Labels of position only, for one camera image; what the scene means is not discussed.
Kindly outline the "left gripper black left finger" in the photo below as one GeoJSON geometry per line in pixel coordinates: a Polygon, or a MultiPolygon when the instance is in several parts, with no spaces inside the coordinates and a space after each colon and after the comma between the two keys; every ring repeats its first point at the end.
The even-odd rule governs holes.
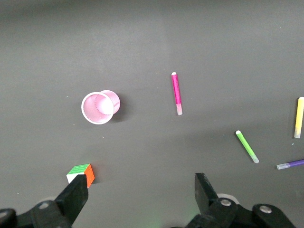
{"type": "Polygon", "coordinates": [[[77,175],[55,198],[35,206],[31,212],[34,228],[71,228],[88,200],[86,175],[77,175]]]}

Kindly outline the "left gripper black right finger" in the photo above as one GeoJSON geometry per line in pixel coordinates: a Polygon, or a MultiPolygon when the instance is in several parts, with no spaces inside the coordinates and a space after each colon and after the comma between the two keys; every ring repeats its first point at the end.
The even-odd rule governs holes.
{"type": "Polygon", "coordinates": [[[229,228],[237,212],[236,203],[217,196],[204,173],[195,174],[195,200],[200,214],[187,225],[189,228],[229,228]]]}

